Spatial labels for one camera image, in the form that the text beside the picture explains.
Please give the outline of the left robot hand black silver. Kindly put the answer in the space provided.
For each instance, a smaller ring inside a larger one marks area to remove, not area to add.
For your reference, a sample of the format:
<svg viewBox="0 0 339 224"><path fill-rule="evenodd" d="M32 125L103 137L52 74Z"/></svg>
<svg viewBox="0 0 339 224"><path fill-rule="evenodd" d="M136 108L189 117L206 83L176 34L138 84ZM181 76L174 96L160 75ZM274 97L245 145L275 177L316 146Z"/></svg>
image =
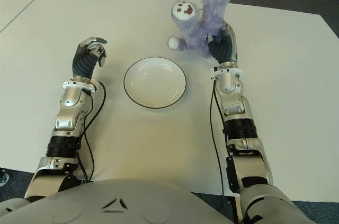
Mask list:
<svg viewBox="0 0 339 224"><path fill-rule="evenodd" d="M103 44L107 44L105 39L89 37L78 45L72 63L74 78L81 78L83 82L89 83L96 64L104 66L106 51Z"/></svg>

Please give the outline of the right robot hand black silver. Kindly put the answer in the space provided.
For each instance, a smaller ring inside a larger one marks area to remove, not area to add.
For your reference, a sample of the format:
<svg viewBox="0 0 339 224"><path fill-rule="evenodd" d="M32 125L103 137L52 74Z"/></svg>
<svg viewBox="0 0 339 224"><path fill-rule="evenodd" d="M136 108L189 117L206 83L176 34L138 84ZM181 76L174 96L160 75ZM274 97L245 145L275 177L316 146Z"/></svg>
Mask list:
<svg viewBox="0 0 339 224"><path fill-rule="evenodd" d="M209 52L222 68L238 68L237 43L232 27L225 23L219 36L206 35Z"/></svg>

